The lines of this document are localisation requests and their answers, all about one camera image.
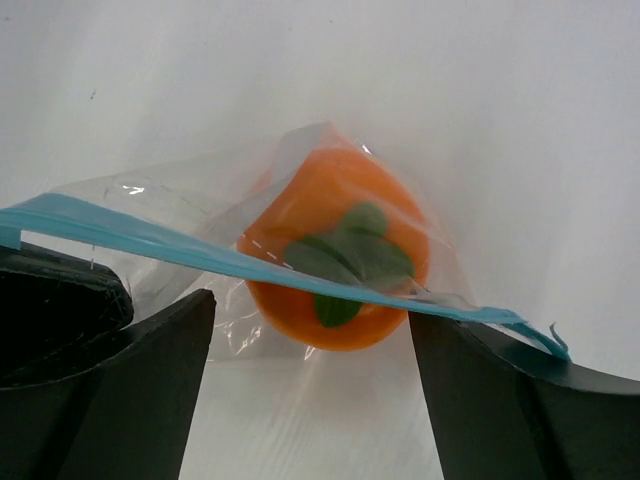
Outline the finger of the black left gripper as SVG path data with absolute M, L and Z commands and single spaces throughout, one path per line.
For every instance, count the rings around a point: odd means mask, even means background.
M 1 249 L 1 385 L 13 386 L 128 326 L 131 295 L 109 267 L 24 243 Z

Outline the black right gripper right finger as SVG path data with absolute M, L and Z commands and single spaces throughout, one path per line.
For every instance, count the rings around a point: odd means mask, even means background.
M 482 324 L 409 325 L 445 478 L 638 478 L 638 381 Z

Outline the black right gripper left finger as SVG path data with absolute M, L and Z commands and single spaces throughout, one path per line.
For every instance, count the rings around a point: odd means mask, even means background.
M 2 478 L 178 478 L 215 308 L 200 289 L 3 378 Z

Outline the clear zip top bag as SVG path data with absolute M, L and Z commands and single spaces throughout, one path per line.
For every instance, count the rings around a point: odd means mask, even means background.
M 229 324 L 256 316 L 309 347 L 351 352 L 410 313 L 514 332 L 561 359 L 566 343 L 470 298 L 451 236 L 418 181 L 333 125 L 60 186 L 1 212 L 28 234 L 112 258 L 138 315 L 211 275 Z

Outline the orange fake fruit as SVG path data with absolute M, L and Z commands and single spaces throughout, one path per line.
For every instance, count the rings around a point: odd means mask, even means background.
M 428 225 L 408 189 L 373 157 L 354 148 L 320 148 L 236 248 L 338 284 L 407 295 L 428 276 Z M 370 347 L 406 317 L 402 309 L 265 282 L 246 285 L 278 331 L 319 349 Z

